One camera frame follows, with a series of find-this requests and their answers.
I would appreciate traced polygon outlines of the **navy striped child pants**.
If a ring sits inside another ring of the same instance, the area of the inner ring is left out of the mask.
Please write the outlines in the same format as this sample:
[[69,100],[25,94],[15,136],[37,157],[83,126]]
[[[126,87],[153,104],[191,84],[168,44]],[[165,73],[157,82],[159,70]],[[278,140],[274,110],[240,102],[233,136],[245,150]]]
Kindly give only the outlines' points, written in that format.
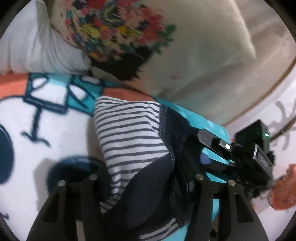
[[103,240],[164,240],[188,225],[193,203],[181,184],[180,154],[198,118],[164,101],[96,99],[110,189],[101,202]]

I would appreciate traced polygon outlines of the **red plastic bag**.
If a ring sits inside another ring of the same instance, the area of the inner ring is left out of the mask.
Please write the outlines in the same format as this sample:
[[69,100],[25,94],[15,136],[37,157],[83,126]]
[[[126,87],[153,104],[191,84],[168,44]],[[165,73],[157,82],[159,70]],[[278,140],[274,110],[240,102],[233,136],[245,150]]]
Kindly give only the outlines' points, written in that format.
[[295,164],[289,164],[286,174],[271,190],[269,204],[278,211],[295,206]]

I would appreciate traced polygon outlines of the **turquoise star cartoon blanket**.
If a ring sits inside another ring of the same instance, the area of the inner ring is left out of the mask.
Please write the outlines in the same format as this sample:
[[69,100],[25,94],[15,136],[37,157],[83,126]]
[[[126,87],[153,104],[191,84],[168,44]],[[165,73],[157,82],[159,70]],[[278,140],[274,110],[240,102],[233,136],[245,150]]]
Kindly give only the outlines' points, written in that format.
[[1,76],[1,240],[26,240],[60,180],[77,181],[102,160],[95,100],[151,100],[89,76]]

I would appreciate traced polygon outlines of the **cream floral print cushion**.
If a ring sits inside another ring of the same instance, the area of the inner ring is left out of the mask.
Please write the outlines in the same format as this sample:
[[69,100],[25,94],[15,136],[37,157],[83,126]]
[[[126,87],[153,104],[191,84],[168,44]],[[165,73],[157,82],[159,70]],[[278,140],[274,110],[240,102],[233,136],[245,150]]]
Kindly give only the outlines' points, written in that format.
[[94,76],[151,95],[256,57],[234,1],[54,1],[50,20]]

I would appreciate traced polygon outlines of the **grey plush seal pillow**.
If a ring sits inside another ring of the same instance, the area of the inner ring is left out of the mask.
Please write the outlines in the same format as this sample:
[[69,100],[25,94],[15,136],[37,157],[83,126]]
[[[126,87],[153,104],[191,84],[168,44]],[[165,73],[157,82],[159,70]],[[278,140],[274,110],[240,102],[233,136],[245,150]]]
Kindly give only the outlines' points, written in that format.
[[1,74],[87,72],[90,58],[51,26],[44,1],[30,1],[1,22]]

